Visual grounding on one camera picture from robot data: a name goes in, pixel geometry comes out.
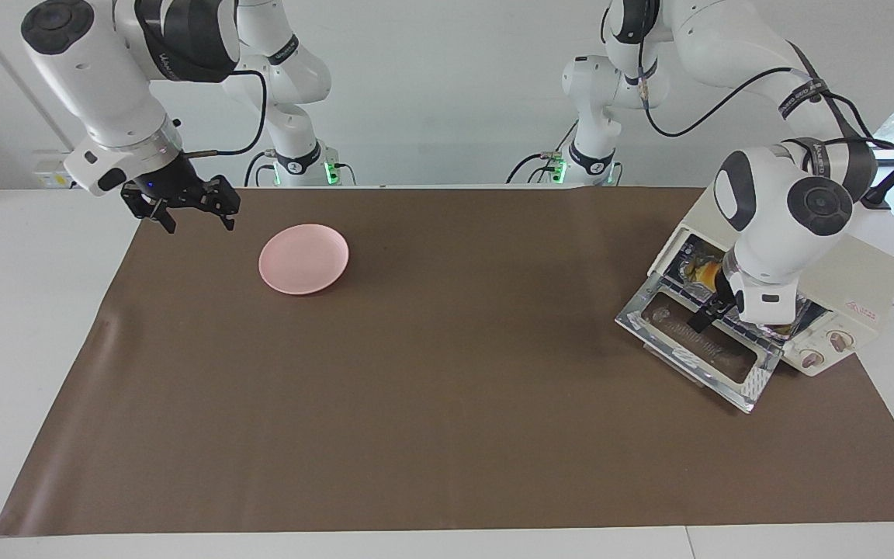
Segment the pink round plate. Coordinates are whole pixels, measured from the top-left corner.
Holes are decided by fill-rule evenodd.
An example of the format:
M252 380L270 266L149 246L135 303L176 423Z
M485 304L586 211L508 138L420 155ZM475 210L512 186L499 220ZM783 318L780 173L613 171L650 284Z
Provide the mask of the pink round plate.
M287 227L268 240L258 257L258 273L270 289L287 296L320 293L344 275L350 244L332 227Z

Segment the glass oven door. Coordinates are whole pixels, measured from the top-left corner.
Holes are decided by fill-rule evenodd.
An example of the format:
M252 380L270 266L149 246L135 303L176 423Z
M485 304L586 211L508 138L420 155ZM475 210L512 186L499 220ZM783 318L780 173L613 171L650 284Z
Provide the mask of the glass oven door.
M724 332L684 332L679 306L666 297L668 284L649 276L618 314L618 325L643 347L693 383L713 390L745 414L751 413L783 357L783 348L767 339L745 339Z

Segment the cream toaster oven body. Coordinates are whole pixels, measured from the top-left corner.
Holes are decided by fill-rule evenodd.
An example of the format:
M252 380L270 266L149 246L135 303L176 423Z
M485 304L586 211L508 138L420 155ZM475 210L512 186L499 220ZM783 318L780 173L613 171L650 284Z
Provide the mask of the cream toaster oven body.
M718 212L711 193L705 192L668 238L648 277L660 275L667 268L668 259L680 247L681 235L686 233L696 234L724 254L737 237ZM829 309L830 314L782 345L780 363L815 377L854 355L883 332L894 301L894 257L859 238L847 236L812 268L805 270L799 279L798 294ZM851 334L854 350L835 351L827 338L829 332ZM819 370L799 368L799 353L806 349L823 354L824 362Z

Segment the white wall socket box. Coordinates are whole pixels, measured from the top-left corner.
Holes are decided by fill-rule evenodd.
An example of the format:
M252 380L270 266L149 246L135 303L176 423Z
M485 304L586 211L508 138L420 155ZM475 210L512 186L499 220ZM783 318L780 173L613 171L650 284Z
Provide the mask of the white wall socket box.
M45 189L74 189L77 182L64 166L68 153L50 150L36 150L32 153L34 167L32 173L40 187Z

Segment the brown table mat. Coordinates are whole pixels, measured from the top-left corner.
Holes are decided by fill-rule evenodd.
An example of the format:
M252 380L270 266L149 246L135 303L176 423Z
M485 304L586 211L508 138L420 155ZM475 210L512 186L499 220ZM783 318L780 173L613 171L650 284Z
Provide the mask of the brown table mat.
M894 521L858 359L746 415L615 322L692 188L272 190L142 223L0 536ZM265 243L343 234L310 296Z

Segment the aluminium foil tray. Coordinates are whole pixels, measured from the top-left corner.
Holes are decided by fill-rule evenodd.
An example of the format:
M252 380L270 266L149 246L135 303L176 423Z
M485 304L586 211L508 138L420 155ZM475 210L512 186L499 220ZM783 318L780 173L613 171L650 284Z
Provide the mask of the aluminium foil tray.
M670 271L678 274L682 286L684 286L686 290L695 291L696 297L698 297L701 302L706 302L710 297L713 297L714 293L716 293L715 291L706 289L702 284L688 282L684 276L684 269L685 266L691 264L693 261L705 261L706 259L717 259L717 261L721 262L722 266L724 252L719 250L719 248L714 247L714 245L706 243L702 238L691 236L682 245L678 258L677 264L670 265ZM755 325L753 328L758 330L761 333L761 336L767 336L770 337L770 339L782 341L789 340L797 332L799 322L802 321L801 314L805 311L805 308L805 302L802 302L801 297L797 297L797 301L795 302L797 318L795 318L792 323L788 323L788 325Z

